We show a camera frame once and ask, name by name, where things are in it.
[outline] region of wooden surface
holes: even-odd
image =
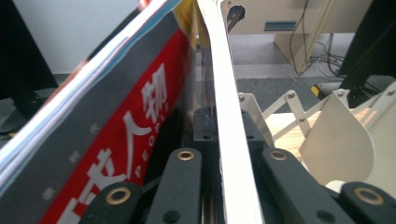
[[[367,113],[367,109],[363,110],[355,117],[358,120],[361,120],[361,118],[363,118],[366,113]],[[309,122],[311,128],[315,124],[315,121],[317,120],[319,115],[320,115],[320,111],[308,119],[308,122]],[[268,128],[271,131],[271,134],[274,136],[280,130],[282,130],[287,125],[292,123],[294,120],[295,120],[295,117],[293,116],[292,113],[279,113],[279,114],[272,114],[265,121],[268,125]],[[301,144],[303,143],[303,141],[304,141],[304,135],[301,132],[300,127],[296,126],[290,132],[286,133],[285,135],[283,135],[282,137],[277,139],[275,141],[275,146],[278,148],[286,149],[287,151],[291,152],[300,161],[301,154],[299,152],[299,148],[300,148]]]

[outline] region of floor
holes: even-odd
[[[322,35],[318,42],[326,43],[329,35]],[[334,36],[332,53],[345,56],[353,34],[339,34]],[[298,76],[290,63],[273,42],[273,35],[231,35],[230,46],[233,54],[233,65],[238,90],[252,92],[258,99],[262,109],[268,107],[280,95],[288,90],[296,90],[307,109],[318,102],[310,90],[315,83],[329,82],[318,73],[318,67],[311,65],[301,76]],[[317,44],[313,56],[324,52],[324,48]],[[196,57],[196,74],[201,73],[200,53]],[[329,73],[325,64],[319,64],[323,71]],[[59,83],[67,75],[55,75]],[[197,94],[200,94],[200,76],[197,76]],[[50,90],[40,94],[49,94]],[[0,101],[0,126],[14,110],[10,99]],[[9,136],[0,135],[0,147],[7,142]]]

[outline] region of metal bolt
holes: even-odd
[[[277,161],[284,161],[285,159],[288,158],[288,155],[286,155],[285,153],[283,153],[281,151],[272,151],[270,153],[270,157]]]
[[[355,195],[362,201],[372,204],[372,205],[382,205],[384,204],[384,198],[372,189],[365,187],[358,187],[354,190]]]
[[[291,93],[288,94],[288,98],[289,99],[294,98],[294,96],[295,96],[294,92],[291,92]]]
[[[393,95],[395,92],[396,92],[395,90],[388,91],[387,96],[391,96],[391,95]]]
[[[194,153],[191,151],[182,151],[177,154],[177,157],[181,161],[190,161],[192,158],[194,158]]]
[[[121,203],[125,203],[130,197],[132,193],[129,189],[125,187],[119,187],[111,190],[106,196],[106,202],[111,205],[117,205]]]

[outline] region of black cable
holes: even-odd
[[[318,63],[330,63],[330,64],[336,66],[337,68],[341,68],[341,65],[339,63],[335,63],[335,62],[327,61],[327,60],[321,60],[319,58],[316,58],[316,59],[313,58],[309,62],[310,63],[315,63],[315,62],[318,62]]]
[[[306,9],[307,9],[307,7],[308,7],[308,4],[309,4],[309,0],[305,0],[303,14],[301,15],[300,19],[297,21],[297,24],[296,24],[296,26],[294,27],[294,30],[293,30],[293,32],[291,33],[290,40],[289,40],[289,51],[290,51],[290,56],[291,56],[291,60],[292,60],[292,62],[293,62],[294,71],[296,72],[297,76],[301,76],[301,75],[306,71],[306,68],[309,67],[309,66],[308,66],[308,63],[307,63],[307,61],[306,61],[306,58],[308,57],[308,54],[307,54],[307,52],[306,52],[305,27],[304,27],[305,12],[306,12]],[[297,71],[296,62],[295,62],[295,60],[294,60],[293,52],[292,52],[292,50],[291,50],[291,42],[292,42],[292,39],[293,39],[293,37],[294,37],[294,35],[295,35],[295,33],[296,33],[296,30],[297,30],[297,28],[299,27],[299,25],[300,25],[301,22],[303,22],[303,37],[304,37],[304,50],[305,50],[305,59],[304,59],[304,60],[305,60],[305,63],[306,63],[306,65],[307,65],[307,67],[305,68],[305,70],[304,70],[303,72],[298,72],[298,71]]]
[[[330,55],[332,54],[332,41],[334,40],[334,34],[330,34],[330,37],[329,37],[329,38],[330,38],[330,39],[329,39],[329,46],[328,46],[328,49],[327,49],[327,57],[328,57],[328,59],[330,59]],[[332,72],[332,74],[338,77],[338,73],[335,73],[335,72],[332,70],[331,64],[330,64],[330,63],[327,63],[327,66],[329,67],[329,69],[330,69],[330,71]]]
[[[343,61],[343,60],[345,59],[344,56],[335,55],[335,54],[329,54],[329,55],[332,56],[332,57],[334,57],[334,58],[336,58],[336,59],[338,59],[338,60],[340,60],[340,61]]]
[[[325,44],[323,44],[321,42],[317,42],[317,44],[320,44],[324,48],[324,51],[326,51],[326,54],[328,53],[327,52],[327,46]]]
[[[338,66],[341,66],[341,65],[342,65],[341,63],[339,63],[340,60],[328,58],[327,55],[318,56],[318,57],[313,57],[312,59],[314,59],[314,60],[320,60],[321,62],[325,62],[325,63],[326,63],[326,62],[329,62],[329,63],[332,63],[332,64],[336,64],[336,65],[338,65]]]

